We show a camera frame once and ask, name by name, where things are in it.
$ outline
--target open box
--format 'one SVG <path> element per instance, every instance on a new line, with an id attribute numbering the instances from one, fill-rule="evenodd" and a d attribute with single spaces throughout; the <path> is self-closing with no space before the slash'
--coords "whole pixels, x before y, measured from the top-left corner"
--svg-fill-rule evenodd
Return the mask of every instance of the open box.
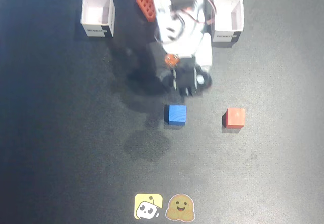
<path id="1" fill-rule="evenodd" d="M 113 0 L 82 0 L 81 24 L 88 37 L 113 37 Z"/>
<path id="2" fill-rule="evenodd" d="M 243 0 L 214 0 L 214 4 L 213 42 L 236 43 L 244 26 Z"/>

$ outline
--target white robot body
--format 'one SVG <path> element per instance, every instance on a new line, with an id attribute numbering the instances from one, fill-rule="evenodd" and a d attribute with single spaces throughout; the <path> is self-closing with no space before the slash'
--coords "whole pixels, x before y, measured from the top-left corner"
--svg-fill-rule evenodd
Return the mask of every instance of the white robot body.
<path id="1" fill-rule="evenodd" d="M 171 0 L 153 0 L 160 40 L 167 54 L 195 56 L 196 64 L 209 73 L 212 60 L 211 36 L 204 33 L 204 0 L 190 9 L 171 11 Z"/>

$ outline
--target blue cube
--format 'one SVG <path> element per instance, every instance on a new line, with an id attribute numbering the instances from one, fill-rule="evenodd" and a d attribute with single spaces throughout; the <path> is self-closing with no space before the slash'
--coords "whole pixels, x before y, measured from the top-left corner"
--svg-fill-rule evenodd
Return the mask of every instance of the blue cube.
<path id="1" fill-rule="evenodd" d="M 185 125 L 187 119 L 186 105 L 169 106 L 169 125 Z"/>

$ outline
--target hugging face logo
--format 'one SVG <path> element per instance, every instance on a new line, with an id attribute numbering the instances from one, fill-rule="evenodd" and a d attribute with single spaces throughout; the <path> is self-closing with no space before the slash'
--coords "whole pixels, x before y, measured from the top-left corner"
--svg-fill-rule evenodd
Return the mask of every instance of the hugging face logo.
<path id="1" fill-rule="evenodd" d="M 137 194 L 134 206 L 135 219 L 154 219 L 159 217 L 162 202 L 162 196 L 159 194 Z"/>
<path id="2" fill-rule="evenodd" d="M 178 194 L 173 196 L 168 203 L 166 218 L 169 220 L 180 220 L 182 222 L 193 221 L 193 200 L 185 194 Z"/>

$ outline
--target wire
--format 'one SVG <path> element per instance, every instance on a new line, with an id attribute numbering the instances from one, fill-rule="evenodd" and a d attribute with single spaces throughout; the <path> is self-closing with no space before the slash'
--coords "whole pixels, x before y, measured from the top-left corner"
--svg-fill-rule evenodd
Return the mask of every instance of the wire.
<path id="1" fill-rule="evenodd" d="M 207 23 L 207 25 L 211 25 L 211 24 L 213 24 L 214 22 L 215 22 L 215 14 L 216 14 L 216 6 L 215 6 L 215 4 L 212 2 L 212 0 L 207 0 L 208 2 L 209 2 L 209 4 L 212 6 L 212 8 L 213 8 L 213 11 L 214 11 L 214 16 L 213 16 L 213 14 L 211 15 L 211 18 L 208 20 L 208 21 L 206 21 L 206 23 Z M 184 10 L 184 9 L 182 9 L 181 10 L 183 13 L 185 13 L 186 15 L 188 15 L 191 19 L 193 19 L 195 22 L 197 22 L 197 23 L 205 23 L 205 21 L 204 22 L 202 22 L 202 21 L 198 21 L 198 19 L 195 19 L 190 13 L 188 13 L 188 11 L 186 11 L 186 10 Z"/>
<path id="2" fill-rule="evenodd" d="M 181 35 L 182 35 L 183 32 L 184 32 L 184 28 L 185 28 L 186 24 L 185 24 L 183 18 L 182 18 L 178 13 L 176 13 L 176 17 L 178 17 L 179 20 L 180 20 L 180 22 L 181 22 L 181 30 L 180 30 L 179 34 L 178 34 L 178 35 L 177 35 L 173 40 L 171 40 L 171 41 L 169 41 L 169 42 L 163 42 L 163 41 L 161 41 L 160 39 L 158 39 L 157 36 L 156 36 L 156 34 L 159 32 L 159 27 L 156 27 L 155 32 L 154 32 L 154 39 L 155 39 L 158 43 L 160 43 L 160 44 L 162 44 L 162 45 L 167 45 L 167 44 L 172 44 L 173 42 L 179 40 L 179 38 L 181 37 Z"/>

